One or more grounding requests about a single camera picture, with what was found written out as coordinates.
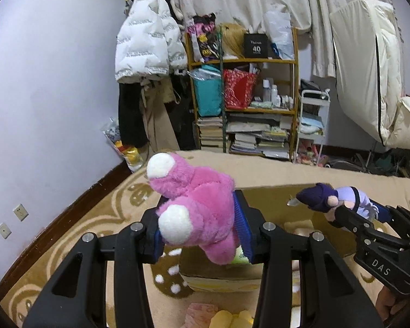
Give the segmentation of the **person's right hand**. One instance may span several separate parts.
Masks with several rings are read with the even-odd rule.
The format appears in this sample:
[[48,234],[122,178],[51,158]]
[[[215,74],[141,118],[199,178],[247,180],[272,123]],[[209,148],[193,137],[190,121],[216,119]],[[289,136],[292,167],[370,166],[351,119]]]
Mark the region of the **person's right hand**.
[[384,327],[407,327],[410,298],[400,298],[384,286],[376,299],[376,310]]

